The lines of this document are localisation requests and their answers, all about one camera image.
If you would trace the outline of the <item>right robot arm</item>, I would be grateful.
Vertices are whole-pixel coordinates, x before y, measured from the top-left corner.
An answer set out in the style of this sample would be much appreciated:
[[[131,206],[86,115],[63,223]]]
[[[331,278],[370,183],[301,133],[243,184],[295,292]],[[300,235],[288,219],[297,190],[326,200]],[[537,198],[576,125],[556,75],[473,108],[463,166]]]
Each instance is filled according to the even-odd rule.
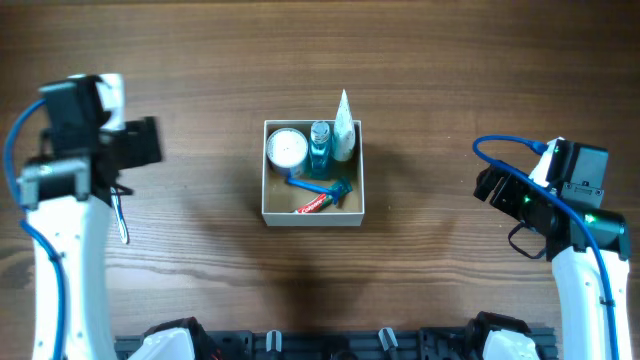
[[[538,164],[526,174],[481,151],[481,144],[499,138],[483,136],[472,145],[488,165],[477,177],[474,195],[517,220],[519,229],[544,237],[536,256],[551,264],[565,357],[631,358],[630,230],[623,215],[601,206],[607,150],[562,137],[544,143],[504,136],[538,155]]]

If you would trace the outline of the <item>blue disposable razor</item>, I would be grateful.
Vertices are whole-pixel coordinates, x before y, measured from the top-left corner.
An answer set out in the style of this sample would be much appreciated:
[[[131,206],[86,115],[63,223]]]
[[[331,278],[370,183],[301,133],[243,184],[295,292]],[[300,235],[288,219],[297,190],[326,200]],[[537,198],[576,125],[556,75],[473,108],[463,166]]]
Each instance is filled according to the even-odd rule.
[[[336,188],[326,188],[293,177],[287,177],[286,183],[318,194],[330,195],[334,205],[338,204],[342,191],[346,189],[342,183],[339,183]]]

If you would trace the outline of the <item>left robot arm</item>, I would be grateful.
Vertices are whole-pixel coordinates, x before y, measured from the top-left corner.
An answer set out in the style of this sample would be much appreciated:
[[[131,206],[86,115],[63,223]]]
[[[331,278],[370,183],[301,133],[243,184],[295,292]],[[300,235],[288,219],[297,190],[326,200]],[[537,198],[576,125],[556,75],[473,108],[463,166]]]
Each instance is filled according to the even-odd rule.
[[[162,161],[158,126],[126,119],[117,73],[74,75],[39,92],[49,125],[15,182],[36,261],[33,356],[113,359],[105,244],[113,223],[129,240],[120,198],[133,191],[118,177]]]

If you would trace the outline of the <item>white blue toothbrush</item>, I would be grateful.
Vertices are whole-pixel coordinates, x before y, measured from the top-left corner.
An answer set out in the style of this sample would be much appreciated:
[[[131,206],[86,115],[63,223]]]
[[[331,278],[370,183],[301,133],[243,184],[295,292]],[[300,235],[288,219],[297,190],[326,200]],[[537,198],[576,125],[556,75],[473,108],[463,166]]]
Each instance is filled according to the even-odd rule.
[[[111,202],[115,212],[116,223],[119,229],[121,241],[123,244],[128,245],[130,242],[129,231],[122,210],[121,196],[116,188],[111,189]]]

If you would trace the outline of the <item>blue mouthwash bottle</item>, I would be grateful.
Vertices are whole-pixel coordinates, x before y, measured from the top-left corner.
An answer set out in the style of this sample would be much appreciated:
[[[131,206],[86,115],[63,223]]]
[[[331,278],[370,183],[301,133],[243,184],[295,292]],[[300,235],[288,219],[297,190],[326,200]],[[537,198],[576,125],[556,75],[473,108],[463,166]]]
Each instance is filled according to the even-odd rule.
[[[329,155],[331,150],[331,128],[326,121],[312,124],[309,141],[311,177],[325,180],[329,177]]]

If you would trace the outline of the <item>cotton swab jar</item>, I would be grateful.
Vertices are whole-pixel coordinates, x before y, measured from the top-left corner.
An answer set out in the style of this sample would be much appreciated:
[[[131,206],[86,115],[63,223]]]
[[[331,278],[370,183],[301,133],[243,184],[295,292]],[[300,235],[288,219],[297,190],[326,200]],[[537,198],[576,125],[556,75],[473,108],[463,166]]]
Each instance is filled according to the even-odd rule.
[[[299,177],[306,171],[309,145],[297,129],[282,128],[267,139],[266,155],[272,169],[284,177]]]

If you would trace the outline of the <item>Colgate toothpaste tube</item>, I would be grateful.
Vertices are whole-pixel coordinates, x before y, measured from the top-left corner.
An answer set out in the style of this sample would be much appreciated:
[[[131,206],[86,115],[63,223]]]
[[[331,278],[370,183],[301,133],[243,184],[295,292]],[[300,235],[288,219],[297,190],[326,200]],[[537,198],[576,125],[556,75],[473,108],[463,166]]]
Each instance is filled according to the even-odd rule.
[[[347,195],[348,193],[350,193],[352,191],[352,186],[351,186],[350,182],[348,180],[341,179],[341,180],[338,180],[337,182],[335,182],[333,185],[331,185],[329,187],[326,187],[326,188],[336,188],[339,183],[342,183],[346,187],[346,189],[343,190],[342,193],[341,193],[341,197],[339,199],[339,202],[340,202],[341,199],[345,195]],[[298,207],[297,209],[295,209],[294,213],[297,213],[297,214],[316,213],[316,212],[319,212],[319,211],[323,210],[324,208],[326,208],[329,205],[334,205],[332,203],[332,198],[331,198],[330,195],[318,194],[318,193],[316,193],[316,194],[317,194],[317,196],[313,200],[311,200],[307,204],[302,205],[301,207]]]

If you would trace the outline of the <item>white lotion tube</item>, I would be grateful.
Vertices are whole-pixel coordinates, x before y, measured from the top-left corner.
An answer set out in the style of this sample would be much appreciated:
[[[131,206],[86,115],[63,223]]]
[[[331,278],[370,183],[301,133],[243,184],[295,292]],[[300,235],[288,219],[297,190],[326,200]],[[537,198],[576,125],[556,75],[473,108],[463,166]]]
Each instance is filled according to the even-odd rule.
[[[334,122],[332,157],[336,161],[346,162],[353,156],[354,148],[355,124],[347,93],[343,90]]]

